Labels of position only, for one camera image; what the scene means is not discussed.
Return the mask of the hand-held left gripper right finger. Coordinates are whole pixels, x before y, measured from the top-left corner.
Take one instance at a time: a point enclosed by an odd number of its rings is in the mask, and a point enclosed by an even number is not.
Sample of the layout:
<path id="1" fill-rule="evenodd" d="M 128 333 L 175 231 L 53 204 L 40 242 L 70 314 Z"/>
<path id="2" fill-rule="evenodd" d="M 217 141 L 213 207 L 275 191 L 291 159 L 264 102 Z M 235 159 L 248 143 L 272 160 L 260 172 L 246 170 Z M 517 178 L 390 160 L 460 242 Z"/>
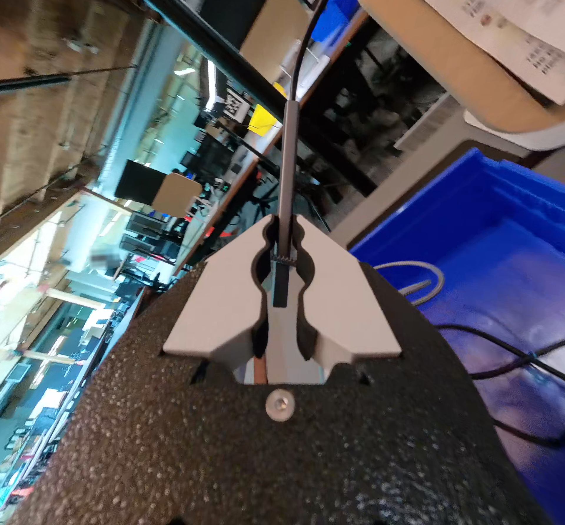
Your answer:
<path id="1" fill-rule="evenodd" d="M 298 294 L 296 336 L 305 360 L 336 365 L 398 358 L 402 349 L 362 264 L 301 215 L 293 218 Z"/>

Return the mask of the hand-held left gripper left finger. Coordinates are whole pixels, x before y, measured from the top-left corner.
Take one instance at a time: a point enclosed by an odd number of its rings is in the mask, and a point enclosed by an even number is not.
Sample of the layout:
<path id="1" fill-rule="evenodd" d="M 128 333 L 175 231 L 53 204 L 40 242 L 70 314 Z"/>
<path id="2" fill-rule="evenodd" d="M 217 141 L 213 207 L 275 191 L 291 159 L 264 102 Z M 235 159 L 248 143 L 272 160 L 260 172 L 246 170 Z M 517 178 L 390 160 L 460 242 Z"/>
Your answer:
<path id="1" fill-rule="evenodd" d="M 234 371 L 265 351 L 267 299 L 259 277 L 270 273 L 270 236 L 277 229 L 277 216 L 268 215 L 204 262 L 163 344 L 165 354 Z"/>

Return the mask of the blue plastic bin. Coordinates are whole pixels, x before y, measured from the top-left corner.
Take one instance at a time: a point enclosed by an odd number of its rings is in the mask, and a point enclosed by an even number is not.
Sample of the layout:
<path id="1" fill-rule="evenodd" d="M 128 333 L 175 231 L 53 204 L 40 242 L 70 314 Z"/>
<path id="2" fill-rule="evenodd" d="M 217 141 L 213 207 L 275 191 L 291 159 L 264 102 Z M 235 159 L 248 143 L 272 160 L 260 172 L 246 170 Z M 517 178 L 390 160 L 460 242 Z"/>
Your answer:
<path id="1" fill-rule="evenodd" d="M 334 38 L 347 27 L 359 9 L 360 4 L 357 0 L 328 0 L 314 27 L 311 39 L 323 43 L 329 38 Z"/>
<path id="2" fill-rule="evenodd" d="M 508 458 L 564 524 L 564 185 L 473 148 L 350 253 L 399 290 L 434 287 L 437 275 L 381 266 L 442 272 L 442 289 L 418 308 L 451 326 L 440 333 L 478 377 Z"/>

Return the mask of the grey metal USB hub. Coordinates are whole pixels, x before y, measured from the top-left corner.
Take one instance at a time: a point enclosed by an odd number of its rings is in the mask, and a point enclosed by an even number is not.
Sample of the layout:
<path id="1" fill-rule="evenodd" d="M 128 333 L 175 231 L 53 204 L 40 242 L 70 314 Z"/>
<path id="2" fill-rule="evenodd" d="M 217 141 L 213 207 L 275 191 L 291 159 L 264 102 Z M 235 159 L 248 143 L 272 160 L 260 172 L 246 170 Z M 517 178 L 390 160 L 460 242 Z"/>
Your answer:
<path id="1" fill-rule="evenodd" d="M 288 100 L 284 112 L 282 158 L 279 182 L 279 235 L 274 260 L 275 273 L 273 282 L 272 304 L 275 308 L 286 308 L 288 304 L 288 286 L 291 260 L 294 175 L 298 143 L 298 124 L 300 104 Z"/>

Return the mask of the wooden stand seen from behind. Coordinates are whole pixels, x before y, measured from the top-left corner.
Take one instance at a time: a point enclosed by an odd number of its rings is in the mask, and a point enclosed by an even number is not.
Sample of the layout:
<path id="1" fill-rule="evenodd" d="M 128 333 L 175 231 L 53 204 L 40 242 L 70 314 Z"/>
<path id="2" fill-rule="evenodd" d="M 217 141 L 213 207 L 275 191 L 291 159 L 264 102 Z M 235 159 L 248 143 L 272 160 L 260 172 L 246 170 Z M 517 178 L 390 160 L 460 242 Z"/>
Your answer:
<path id="1" fill-rule="evenodd" d="M 202 185 L 178 173 L 165 176 L 151 208 L 161 214 L 183 218 L 200 196 Z"/>

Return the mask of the black board panel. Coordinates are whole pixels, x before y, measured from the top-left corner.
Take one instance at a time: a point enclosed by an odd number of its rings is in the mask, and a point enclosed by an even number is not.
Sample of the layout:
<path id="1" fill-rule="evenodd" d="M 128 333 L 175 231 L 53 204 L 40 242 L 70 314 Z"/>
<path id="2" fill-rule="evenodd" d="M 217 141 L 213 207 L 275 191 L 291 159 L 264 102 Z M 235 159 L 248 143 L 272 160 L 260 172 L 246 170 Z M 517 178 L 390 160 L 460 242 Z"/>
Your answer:
<path id="1" fill-rule="evenodd" d="M 152 207 L 167 174 L 127 160 L 114 196 Z"/>

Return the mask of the yellow plastic bin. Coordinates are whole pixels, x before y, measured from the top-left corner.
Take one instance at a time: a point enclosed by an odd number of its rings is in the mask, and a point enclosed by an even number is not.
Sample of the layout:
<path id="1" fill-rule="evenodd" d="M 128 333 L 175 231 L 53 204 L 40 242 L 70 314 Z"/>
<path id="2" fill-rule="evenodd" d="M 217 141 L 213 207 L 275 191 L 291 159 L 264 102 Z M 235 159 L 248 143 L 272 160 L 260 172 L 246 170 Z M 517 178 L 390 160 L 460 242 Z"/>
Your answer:
<path id="1" fill-rule="evenodd" d="M 251 115 L 247 128 L 250 132 L 260 137 L 264 137 L 277 122 L 276 117 L 274 117 L 264 107 L 257 104 Z"/>

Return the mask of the white stand base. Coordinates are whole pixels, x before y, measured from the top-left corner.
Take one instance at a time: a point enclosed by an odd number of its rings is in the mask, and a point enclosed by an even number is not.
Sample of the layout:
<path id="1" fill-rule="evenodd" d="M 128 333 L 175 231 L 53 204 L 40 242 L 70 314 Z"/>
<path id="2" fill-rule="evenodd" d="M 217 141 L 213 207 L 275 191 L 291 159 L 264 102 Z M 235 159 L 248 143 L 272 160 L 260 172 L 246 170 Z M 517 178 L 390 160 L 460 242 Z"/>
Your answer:
<path id="1" fill-rule="evenodd" d="M 523 147 L 530 152 L 552 151 L 564 147 L 564 122 L 534 132 L 505 133 L 485 126 L 467 110 L 463 113 L 463 119 L 470 126 Z"/>

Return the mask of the black metal pole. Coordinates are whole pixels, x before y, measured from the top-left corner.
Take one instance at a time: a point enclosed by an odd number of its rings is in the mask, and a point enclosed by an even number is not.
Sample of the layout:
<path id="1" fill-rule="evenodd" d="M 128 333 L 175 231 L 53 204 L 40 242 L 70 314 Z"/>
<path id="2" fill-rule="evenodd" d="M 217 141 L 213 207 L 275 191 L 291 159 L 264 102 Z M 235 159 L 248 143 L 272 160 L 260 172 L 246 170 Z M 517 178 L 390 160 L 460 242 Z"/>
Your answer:
<path id="1" fill-rule="evenodd" d="M 239 83 L 279 122 L 286 99 L 227 40 L 195 12 L 185 0 L 143 0 L 192 42 L 217 69 Z"/>

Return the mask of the instruction sheets on wooden board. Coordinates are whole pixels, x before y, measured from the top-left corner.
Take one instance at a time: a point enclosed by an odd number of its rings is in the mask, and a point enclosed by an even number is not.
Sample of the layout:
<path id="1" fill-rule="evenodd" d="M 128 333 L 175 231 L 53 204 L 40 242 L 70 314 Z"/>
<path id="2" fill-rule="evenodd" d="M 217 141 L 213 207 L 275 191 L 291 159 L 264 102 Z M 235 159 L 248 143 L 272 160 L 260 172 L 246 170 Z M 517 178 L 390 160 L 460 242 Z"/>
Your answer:
<path id="1" fill-rule="evenodd" d="M 424 0 L 358 0 L 481 125 L 538 133 L 564 124 L 564 108 L 544 108 L 490 55 Z"/>

